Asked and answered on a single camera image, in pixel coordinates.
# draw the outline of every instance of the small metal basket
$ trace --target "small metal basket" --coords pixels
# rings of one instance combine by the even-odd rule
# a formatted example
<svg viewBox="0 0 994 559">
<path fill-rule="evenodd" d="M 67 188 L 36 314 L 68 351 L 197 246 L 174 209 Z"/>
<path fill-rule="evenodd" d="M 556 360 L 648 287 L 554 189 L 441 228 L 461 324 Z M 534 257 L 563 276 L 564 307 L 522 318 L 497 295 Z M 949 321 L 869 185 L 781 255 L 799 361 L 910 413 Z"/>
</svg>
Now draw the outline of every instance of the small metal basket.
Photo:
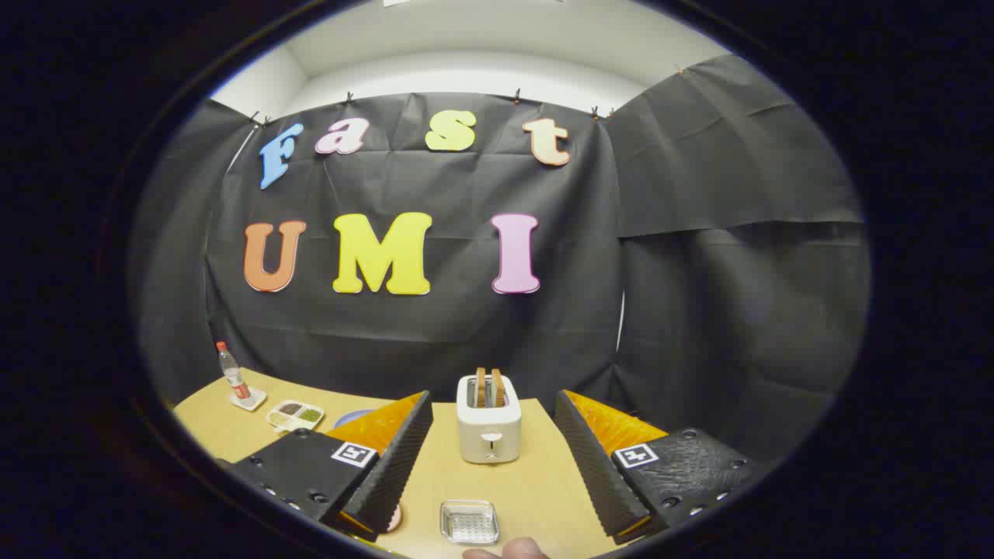
<svg viewBox="0 0 994 559">
<path fill-rule="evenodd" d="M 463 545 L 490 545 L 500 539 L 497 510 L 485 500 L 447 500 L 441 504 L 441 533 Z"/>
</svg>

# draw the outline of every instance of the pink letter i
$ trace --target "pink letter i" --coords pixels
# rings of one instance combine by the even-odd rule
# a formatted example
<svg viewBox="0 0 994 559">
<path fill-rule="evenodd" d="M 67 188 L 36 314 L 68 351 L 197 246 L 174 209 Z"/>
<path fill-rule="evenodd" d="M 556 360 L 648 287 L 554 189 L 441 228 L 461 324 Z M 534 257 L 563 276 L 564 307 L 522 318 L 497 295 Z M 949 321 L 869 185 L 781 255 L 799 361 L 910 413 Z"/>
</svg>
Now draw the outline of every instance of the pink letter i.
<svg viewBox="0 0 994 559">
<path fill-rule="evenodd" d="M 532 275 L 532 230 L 539 220 L 525 214 L 499 214 L 490 223 L 500 234 L 500 276 L 493 282 L 498 293 L 531 293 L 539 290 Z"/>
</svg>

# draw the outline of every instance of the yellow letter m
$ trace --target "yellow letter m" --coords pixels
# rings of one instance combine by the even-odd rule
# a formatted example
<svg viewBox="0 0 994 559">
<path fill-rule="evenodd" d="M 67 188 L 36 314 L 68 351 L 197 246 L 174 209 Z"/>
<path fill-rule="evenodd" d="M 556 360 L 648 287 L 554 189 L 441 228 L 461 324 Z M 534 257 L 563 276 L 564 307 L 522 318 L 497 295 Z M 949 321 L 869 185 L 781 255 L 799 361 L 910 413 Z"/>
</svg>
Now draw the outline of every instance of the yellow letter m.
<svg viewBox="0 0 994 559">
<path fill-rule="evenodd" d="M 431 284 L 424 278 L 424 232 L 431 227 L 431 216 L 407 212 L 397 216 L 390 230 L 377 241 L 370 222 L 363 214 L 346 214 L 335 220 L 341 234 L 338 277 L 331 286 L 339 293 L 358 293 L 362 281 L 356 265 L 372 292 L 380 290 L 387 269 L 394 270 L 387 281 L 387 291 L 394 295 L 424 295 Z"/>
</svg>

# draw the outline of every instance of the wooden table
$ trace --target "wooden table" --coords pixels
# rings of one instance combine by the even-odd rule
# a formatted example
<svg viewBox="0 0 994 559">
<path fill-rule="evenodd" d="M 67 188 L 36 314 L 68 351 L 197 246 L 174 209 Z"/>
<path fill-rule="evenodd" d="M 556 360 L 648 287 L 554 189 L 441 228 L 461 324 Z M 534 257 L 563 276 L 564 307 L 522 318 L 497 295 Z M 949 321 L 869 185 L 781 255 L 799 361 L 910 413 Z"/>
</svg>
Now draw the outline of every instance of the wooden table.
<svg viewBox="0 0 994 559">
<path fill-rule="evenodd" d="M 173 410 L 212 457 L 237 462 L 285 435 L 275 433 L 265 414 L 283 400 L 324 408 L 314 428 L 329 431 L 335 421 L 356 410 L 392 402 L 318 390 L 248 371 L 246 382 L 268 393 L 254 412 L 228 402 L 224 378 L 205 386 Z M 521 400 L 522 441 L 517 460 L 475 465 L 459 456 L 455 404 L 433 403 L 434 423 L 414 463 L 401 497 L 401 526 L 377 539 L 377 545 L 412 559 L 457 559 L 465 546 L 439 532 L 438 509 L 446 499 L 484 499 L 497 509 L 501 538 L 486 549 L 499 554 L 512 538 L 532 536 L 553 559 L 592 557 L 617 549 L 604 535 L 593 512 L 566 440 L 538 400 Z"/>
</svg>

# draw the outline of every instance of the hand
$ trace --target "hand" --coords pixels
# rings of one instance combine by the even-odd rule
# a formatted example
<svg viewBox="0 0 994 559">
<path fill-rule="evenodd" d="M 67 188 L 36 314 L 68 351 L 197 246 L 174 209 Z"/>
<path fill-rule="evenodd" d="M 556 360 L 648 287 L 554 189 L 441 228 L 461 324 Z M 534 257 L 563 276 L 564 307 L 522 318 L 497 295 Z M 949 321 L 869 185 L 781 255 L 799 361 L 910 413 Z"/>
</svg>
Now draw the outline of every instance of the hand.
<svg viewBox="0 0 994 559">
<path fill-rule="evenodd" d="M 549 559 L 549 556 L 542 553 L 535 540 L 526 537 L 507 542 L 500 557 L 485 549 L 467 549 L 462 552 L 462 559 Z"/>
</svg>

